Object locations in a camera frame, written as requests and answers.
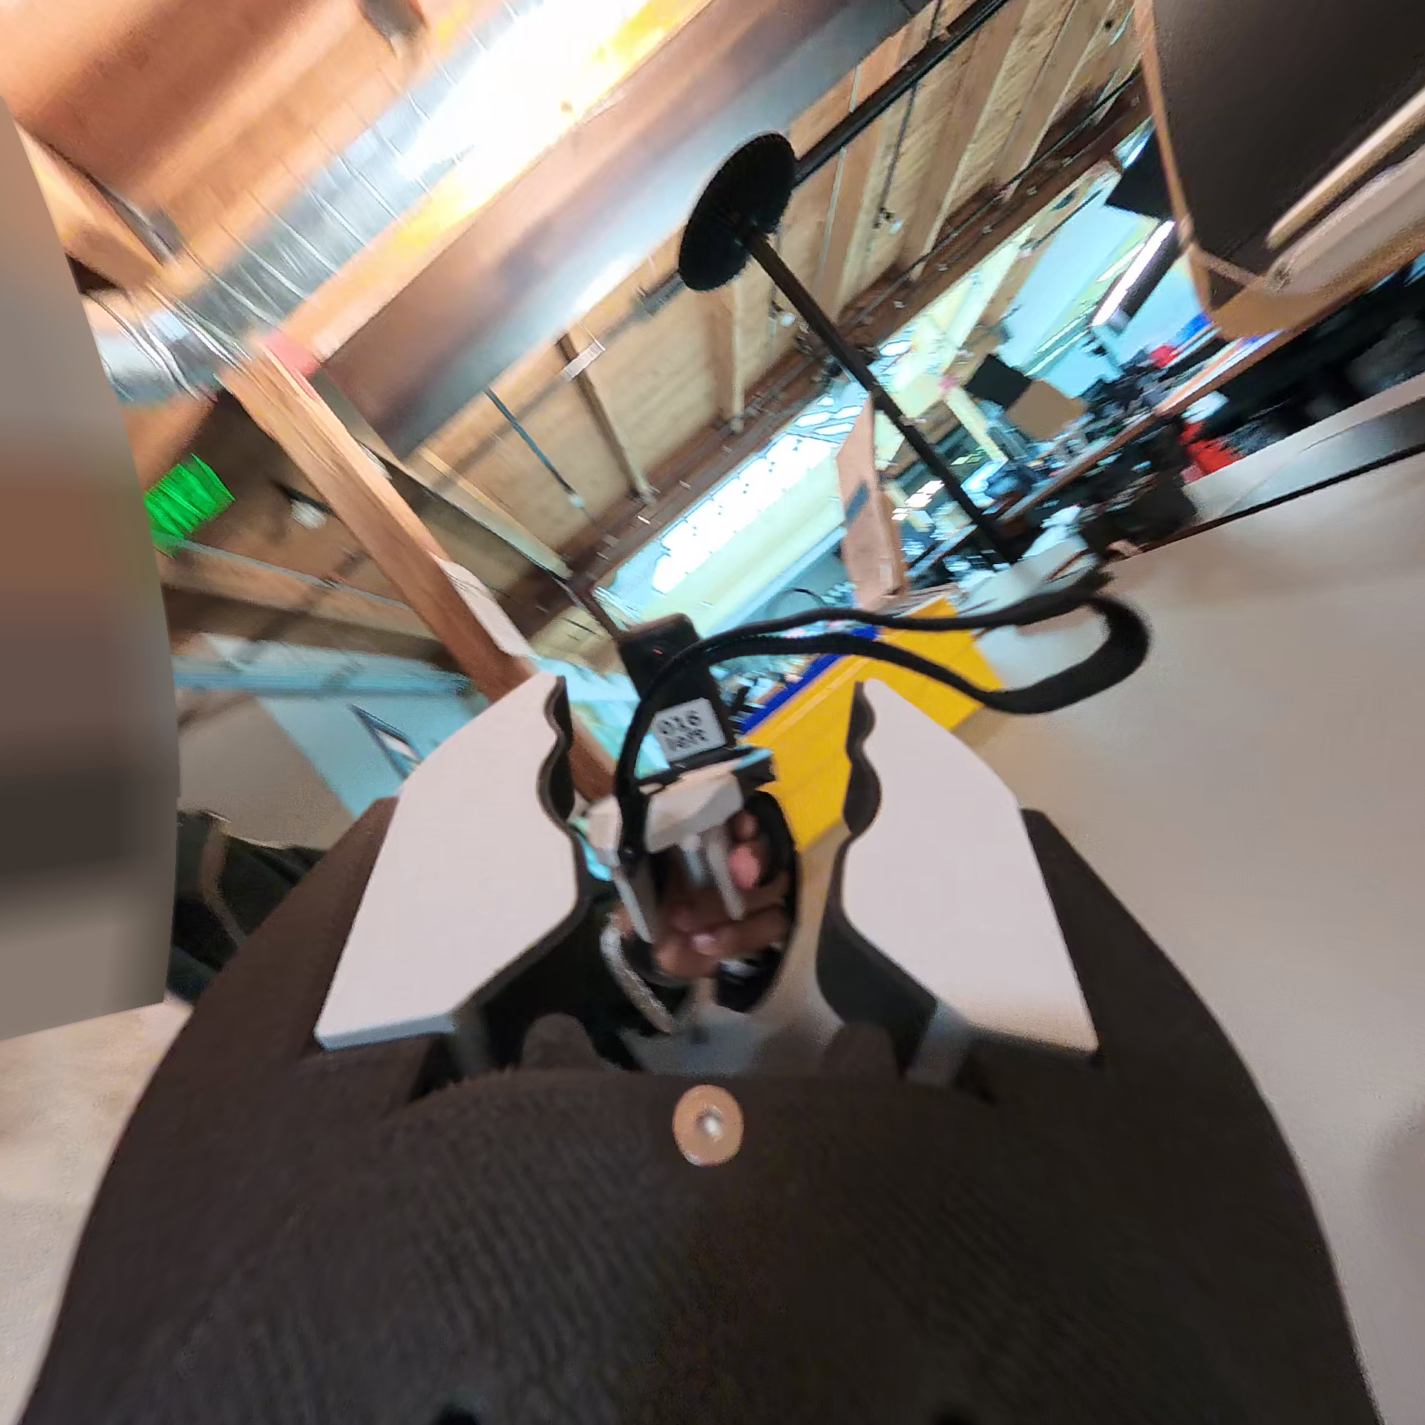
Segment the green exit sign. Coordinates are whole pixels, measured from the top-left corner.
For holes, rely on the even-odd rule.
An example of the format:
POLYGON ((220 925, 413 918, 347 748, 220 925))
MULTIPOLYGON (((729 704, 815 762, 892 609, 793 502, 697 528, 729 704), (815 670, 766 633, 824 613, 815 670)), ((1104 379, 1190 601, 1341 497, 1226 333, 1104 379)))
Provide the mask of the green exit sign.
POLYGON ((220 475, 201 457, 186 455, 144 492, 154 550, 169 555, 233 502, 220 475))

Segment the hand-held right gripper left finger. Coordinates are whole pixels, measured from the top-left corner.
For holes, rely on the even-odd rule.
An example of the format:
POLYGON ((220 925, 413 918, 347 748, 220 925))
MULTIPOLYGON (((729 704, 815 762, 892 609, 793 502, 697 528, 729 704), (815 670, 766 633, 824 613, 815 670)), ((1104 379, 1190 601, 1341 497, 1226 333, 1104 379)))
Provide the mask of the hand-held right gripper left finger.
POLYGON ((313 1025, 327 1052, 464 1030, 583 918, 564 679, 539 672, 403 782, 313 1025))

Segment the grey desk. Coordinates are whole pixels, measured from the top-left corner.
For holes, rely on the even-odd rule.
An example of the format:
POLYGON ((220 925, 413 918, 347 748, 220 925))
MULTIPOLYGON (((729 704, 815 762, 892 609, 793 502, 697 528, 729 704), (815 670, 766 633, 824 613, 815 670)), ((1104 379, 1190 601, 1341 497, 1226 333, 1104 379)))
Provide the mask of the grey desk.
POLYGON ((793 1420, 1421 1422, 1421 401, 1267 472, 970 747, 1097 1054, 837 1035, 793 1420))

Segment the silver ventilation duct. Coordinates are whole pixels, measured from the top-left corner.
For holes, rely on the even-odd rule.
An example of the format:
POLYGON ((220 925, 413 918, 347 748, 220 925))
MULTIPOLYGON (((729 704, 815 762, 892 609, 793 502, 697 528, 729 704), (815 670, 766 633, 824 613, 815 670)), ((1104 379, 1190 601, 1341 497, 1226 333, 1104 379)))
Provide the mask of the silver ventilation duct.
POLYGON ((481 202, 517 173, 490 139, 456 129, 437 99, 412 94, 306 178, 188 295, 98 290, 83 297, 99 365, 122 404, 155 406, 211 389, 256 338, 276 331, 396 222, 456 177, 486 182, 481 202))

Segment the person's left hand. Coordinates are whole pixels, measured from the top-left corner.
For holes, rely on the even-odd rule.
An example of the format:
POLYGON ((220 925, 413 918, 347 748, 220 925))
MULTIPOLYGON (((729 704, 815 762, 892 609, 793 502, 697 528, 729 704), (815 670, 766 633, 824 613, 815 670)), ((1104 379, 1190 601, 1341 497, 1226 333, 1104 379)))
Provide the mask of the person's left hand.
POLYGON ((754 957, 783 943, 790 932, 792 881, 751 811, 724 826, 725 867, 741 896, 741 916, 724 910, 719 891, 688 882, 680 855, 666 860, 653 962, 659 972, 695 981, 732 959, 754 957))

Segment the cardboard sign board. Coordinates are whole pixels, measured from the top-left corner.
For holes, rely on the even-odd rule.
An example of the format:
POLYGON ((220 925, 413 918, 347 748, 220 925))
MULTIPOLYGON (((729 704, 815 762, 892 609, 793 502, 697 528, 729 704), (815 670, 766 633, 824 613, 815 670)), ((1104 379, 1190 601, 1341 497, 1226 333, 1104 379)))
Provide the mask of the cardboard sign board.
POLYGON ((875 416, 865 401, 834 457, 843 504, 839 558, 856 606, 870 611, 905 589, 900 526, 875 460, 875 416))

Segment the white notice sheet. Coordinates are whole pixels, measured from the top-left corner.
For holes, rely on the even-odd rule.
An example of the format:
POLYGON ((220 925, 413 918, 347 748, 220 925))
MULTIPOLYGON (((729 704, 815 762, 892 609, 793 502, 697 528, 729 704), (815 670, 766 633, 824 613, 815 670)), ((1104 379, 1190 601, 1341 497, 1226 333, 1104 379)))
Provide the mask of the white notice sheet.
POLYGON ((532 664, 535 655, 529 641, 512 623, 493 592, 461 563, 442 558, 439 567, 491 643, 508 658, 532 664))

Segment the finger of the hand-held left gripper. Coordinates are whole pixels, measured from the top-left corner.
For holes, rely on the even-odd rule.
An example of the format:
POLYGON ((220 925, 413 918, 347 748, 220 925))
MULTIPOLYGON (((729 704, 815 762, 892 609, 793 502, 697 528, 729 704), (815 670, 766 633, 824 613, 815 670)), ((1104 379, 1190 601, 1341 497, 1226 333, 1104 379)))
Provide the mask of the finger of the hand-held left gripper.
POLYGON ((646 945, 654 943, 658 896, 647 855, 624 847, 624 821, 619 803, 605 796, 585 815, 583 837, 629 920, 630 933, 646 945))
POLYGON ((727 860, 727 828, 746 809, 749 794, 771 779, 771 750, 748 750, 731 760, 681 772, 646 799, 646 854, 675 857, 688 887, 715 889, 732 921, 744 916, 744 904, 727 860))

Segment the yellow plastic bin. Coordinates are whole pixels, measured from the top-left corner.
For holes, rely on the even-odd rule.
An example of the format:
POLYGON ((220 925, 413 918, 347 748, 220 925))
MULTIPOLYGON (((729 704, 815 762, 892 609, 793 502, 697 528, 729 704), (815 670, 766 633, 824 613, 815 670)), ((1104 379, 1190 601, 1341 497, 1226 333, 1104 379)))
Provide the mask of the yellow plastic bin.
MULTIPOLYGON (((907 601, 898 611, 904 618, 951 618, 958 614, 956 597, 946 592, 924 594, 907 601)), ((895 630, 871 630, 859 623, 841 619, 837 623, 817 625, 814 630, 795 636, 822 633, 846 633, 859 640, 876 640, 893 648, 915 653, 927 662, 949 669, 958 677, 988 689, 1000 687, 977 647, 977 635, 971 633, 907 633, 895 630)), ((773 753, 775 779, 771 796, 776 799, 793 837, 795 850, 803 852, 819 843, 827 833, 843 826, 843 803, 849 781, 849 760, 846 755, 846 736, 849 709, 844 731, 822 723, 815 728, 797 728, 792 736, 778 736, 768 743, 756 738, 754 728, 766 714, 781 703, 788 691, 807 677, 807 670, 824 658, 839 658, 819 653, 805 664, 797 682, 783 687, 751 721, 746 742, 770 748, 773 753)), ((958 691, 922 679, 910 670, 876 662, 878 675, 866 681, 878 681, 890 687, 902 701, 912 704, 919 713, 948 733, 954 733, 966 723, 980 706, 958 691)))

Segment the black pole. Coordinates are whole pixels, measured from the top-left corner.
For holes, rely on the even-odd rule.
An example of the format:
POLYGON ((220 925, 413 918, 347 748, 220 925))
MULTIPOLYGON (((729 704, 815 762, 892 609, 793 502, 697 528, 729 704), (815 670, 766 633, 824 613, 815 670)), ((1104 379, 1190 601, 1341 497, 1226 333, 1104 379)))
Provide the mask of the black pole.
POLYGON ((756 263, 827 355, 859 385, 866 402, 893 426, 944 487, 997 565, 1014 565, 1021 552, 1004 526, 963 489, 938 448, 883 389, 863 353, 775 250, 771 238, 790 206, 793 178, 795 153, 781 134, 759 134, 729 155, 707 182, 683 228, 678 255, 683 287, 690 292, 715 292, 737 277, 748 261, 756 263))

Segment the wooden pillar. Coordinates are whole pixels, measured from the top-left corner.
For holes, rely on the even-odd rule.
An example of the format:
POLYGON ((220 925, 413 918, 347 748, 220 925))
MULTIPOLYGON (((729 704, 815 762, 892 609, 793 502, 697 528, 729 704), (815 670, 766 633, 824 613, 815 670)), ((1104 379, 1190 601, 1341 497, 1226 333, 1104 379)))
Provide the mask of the wooden pillar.
POLYGON ((496 703, 535 674, 527 657, 495 643, 451 580, 434 535, 305 377, 261 348, 220 379, 479 694, 496 703))

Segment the silver watch band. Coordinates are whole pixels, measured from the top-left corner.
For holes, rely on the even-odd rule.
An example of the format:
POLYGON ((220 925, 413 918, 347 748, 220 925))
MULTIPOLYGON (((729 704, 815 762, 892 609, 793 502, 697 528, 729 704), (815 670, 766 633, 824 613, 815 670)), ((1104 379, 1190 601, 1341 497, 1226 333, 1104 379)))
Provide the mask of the silver watch band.
POLYGON ((624 952, 624 938, 613 921, 605 921, 598 932, 598 957, 613 986, 646 1025, 646 1030, 661 1037, 671 1035, 678 1027, 673 1013, 653 993, 647 981, 630 967, 624 952))

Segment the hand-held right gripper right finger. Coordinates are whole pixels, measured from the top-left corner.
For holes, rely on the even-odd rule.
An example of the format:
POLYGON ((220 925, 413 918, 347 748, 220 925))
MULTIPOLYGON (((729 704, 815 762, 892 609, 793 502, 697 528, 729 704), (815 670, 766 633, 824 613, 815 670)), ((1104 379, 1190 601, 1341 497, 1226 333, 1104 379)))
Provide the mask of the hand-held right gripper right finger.
POLYGON ((883 1032, 902 1072, 939 1033, 949 1067, 978 1040, 1095 1055, 1017 798, 880 681, 853 691, 846 757, 846 840, 814 954, 829 1010, 883 1032))

